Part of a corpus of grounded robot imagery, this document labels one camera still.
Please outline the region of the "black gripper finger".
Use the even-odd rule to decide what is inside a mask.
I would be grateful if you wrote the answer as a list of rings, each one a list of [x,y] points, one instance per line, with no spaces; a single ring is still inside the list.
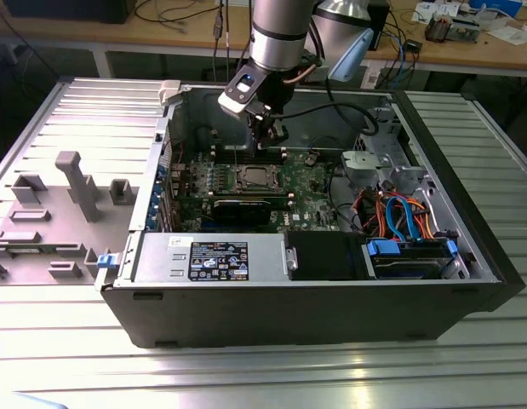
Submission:
[[[257,150],[266,149],[272,127],[271,113],[271,108],[259,101],[251,101],[247,105],[248,125]]]
[[[275,147],[289,139],[289,132],[282,119],[269,115],[266,118],[266,148]]]

